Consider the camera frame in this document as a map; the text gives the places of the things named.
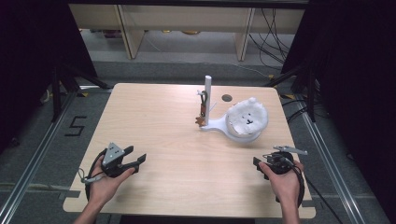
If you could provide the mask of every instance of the silver clamp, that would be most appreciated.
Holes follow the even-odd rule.
[[[308,152],[306,150],[302,151],[300,149],[297,149],[295,147],[289,147],[289,146],[283,146],[283,147],[277,147],[274,146],[274,149],[277,149],[279,151],[284,151],[284,152],[293,152],[293,153],[297,153],[300,155],[308,155]]]

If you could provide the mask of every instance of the metal rail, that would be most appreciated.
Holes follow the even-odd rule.
[[[296,95],[296,99],[303,100],[304,98],[301,95]],[[303,101],[300,101],[298,106],[300,107],[300,109],[302,109],[305,107],[305,103]],[[345,182],[343,176],[338,170],[338,167],[335,164],[334,159],[332,158],[332,154],[327,148],[326,143],[324,142],[320,131],[318,130],[317,124],[315,122],[311,122],[311,119],[306,113],[303,113],[303,118],[318,148],[320,157],[323,159],[324,165],[329,173],[334,187],[337,190],[338,195],[340,196],[341,202],[346,209],[349,219],[352,223],[366,223],[361,214],[361,210],[358,207],[358,204],[356,203],[352,193],[347,187],[347,183]]]
[[[43,161],[44,156],[46,155],[50,147],[50,143],[52,142],[54,135],[57,133],[64,119],[64,115],[67,109],[76,98],[76,96],[76,92],[69,92],[67,94],[63,104],[64,110],[61,112],[58,118],[53,121],[49,126],[49,129],[44,135],[44,138],[38,146],[37,150],[35,151],[32,159],[30,159],[28,165],[26,166],[20,180],[11,191],[6,202],[2,205],[0,211],[0,220],[2,224],[9,223],[9,221],[14,216],[19,204],[21,203],[24,193],[28,189],[30,182],[35,176],[35,173],[37,172],[40,163]]]

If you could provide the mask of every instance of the gray floor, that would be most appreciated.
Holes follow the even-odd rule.
[[[171,33],[148,31],[134,60],[127,59],[123,42],[119,38],[106,39],[101,33],[91,33],[88,30],[83,30],[81,34],[99,78],[109,84],[124,81],[196,83],[200,81],[200,76],[213,75],[214,80],[218,79],[216,81],[219,85],[238,83],[239,85],[260,86],[269,80],[270,75],[278,76],[279,74],[278,70],[265,67],[262,62],[276,68],[281,66],[270,57],[261,56],[251,41],[248,44],[246,59],[238,62],[232,34],[185,35],[176,31]],[[258,35],[254,35],[254,38],[261,42]],[[285,45],[290,45],[293,35],[280,35],[280,38]],[[271,48],[269,50],[280,57],[278,51]],[[199,70],[201,74],[189,70],[192,68]],[[172,75],[161,74],[161,71],[172,73]],[[84,80],[80,80],[80,83],[89,84]],[[292,78],[276,88],[280,94],[289,94],[291,83]],[[89,93],[87,97],[77,97],[73,101],[10,223],[71,223],[76,218],[78,214],[69,214],[63,210],[64,195],[78,170],[109,94],[106,92]],[[281,101],[286,103],[290,100],[281,99]],[[19,135],[21,144],[18,147],[8,148],[0,155],[0,164],[2,164],[0,166],[0,203],[6,201],[12,186],[22,176],[26,164],[34,155],[50,126],[51,109],[51,101],[39,107]],[[286,117],[298,109],[295,103],[285,105]],[[358,203],[366,223],[389,223],[359,169],[353,160],[346,156],[347,149],[325,109],[322,105],[316,105],[315,109],[318,114],[316,118],[320,133],[346,185]],[[70,138],[65,135],[76,131],[69,128],[75,116],[86,116],[85,119],[78,121],[78,124],[85,128],[81,136]],[[302,116],[290,123],[290,130],[295,146],[309,151],[309,157],[301,157],[306,176],[314,183],[343,223],[352,223]],[[312,188],[310,192],[314,198],[317,216],[303,220],[303,223],[336,223],[334,215],[318,194]],[[120,216],[102,214],[97,223],[118,223],[119,220]],[[276,218],[256,219],[258,224],[280,222]]]

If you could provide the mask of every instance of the small round object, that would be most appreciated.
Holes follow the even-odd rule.
[[[233,97],[229,94],[224,94],[221,96],[221,100],[223,100],[224,102],[231,102],[232,99]]]

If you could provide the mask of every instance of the handheld controller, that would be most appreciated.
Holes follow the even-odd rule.
[[[293,156],[291,155],[290,152],[296,152],[299,154],[307,155],[306,151],[301,151],[296,148],[291,148],[291,147],[274,147],[275,149],[278,149],[280,151],[278,152],[273,152],[268,155],[263,155],[265,159],[267,159],[266,164],[271,168],[271,170],[277,174],[277,175],[283,175],[287,173],[289,170],[293,170],[294,173],[297,175],[297,178],[300,183],[300,192],[298,196],[298,206],[303,202],[303,197],[305,193],[305,186],[304,186],[304,179],[303,175],[301,174],[301,171],[297,171],[296,166],[294,165],[293,161]],[[264,174],[262,171],[262,168],[259,165],[259,160],[256,157],[253,157],[253,165],[256,166],[256,169]],[[264,179],[269,180],[268,176],[264,174]]]

